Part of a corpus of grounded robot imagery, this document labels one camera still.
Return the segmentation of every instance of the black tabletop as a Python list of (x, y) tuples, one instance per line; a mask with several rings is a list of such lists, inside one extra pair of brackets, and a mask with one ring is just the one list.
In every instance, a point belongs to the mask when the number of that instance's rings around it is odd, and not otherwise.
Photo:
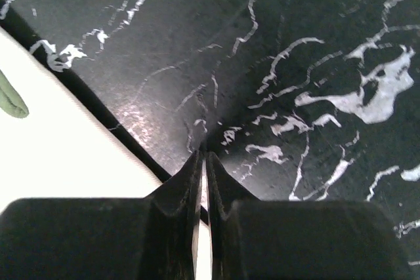
[(205, 146), (261, 199), (377, 203), (420, 274), (420, 0), (1, 4), (168, 173)]

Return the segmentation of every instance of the green object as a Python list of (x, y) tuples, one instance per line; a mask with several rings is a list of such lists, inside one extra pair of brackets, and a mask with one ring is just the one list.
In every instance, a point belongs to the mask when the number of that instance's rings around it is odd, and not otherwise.
[(10, 116), (25, 118), (29, 115), (26, 106), (19, 93), (12, 87), (4, 73), (0, 70), (0, 108)]

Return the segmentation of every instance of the black plastic part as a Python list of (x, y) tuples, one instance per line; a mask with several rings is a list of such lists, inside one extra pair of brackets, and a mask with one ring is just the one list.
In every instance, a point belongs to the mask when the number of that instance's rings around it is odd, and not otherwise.
[(214, 280), (413, 279), (371, 203), (259, 201), (214, 153), (206, 166)]
[(0, 279), (194, 279), (200, 153), (143, 199), (21, 199), (0, 216)]

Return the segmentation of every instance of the white surface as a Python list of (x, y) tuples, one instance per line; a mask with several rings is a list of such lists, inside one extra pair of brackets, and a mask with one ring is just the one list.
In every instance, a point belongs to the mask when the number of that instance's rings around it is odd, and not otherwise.
[[(29, 108), (0, 109), (0, 213), (22, 197), (144, 197), (161, 182), (35, 58), (0, 28), (0, 69)], [(197, 279), (211, 278), (199, 225)]]

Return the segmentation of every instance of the black marble surface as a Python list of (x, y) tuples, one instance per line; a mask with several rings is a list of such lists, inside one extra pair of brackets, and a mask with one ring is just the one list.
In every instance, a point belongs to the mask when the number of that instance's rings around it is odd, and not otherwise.
[(203, 144), (261, 199), (377, 203), (420, 275), (420, 0), (1, 4), (169, 173)]

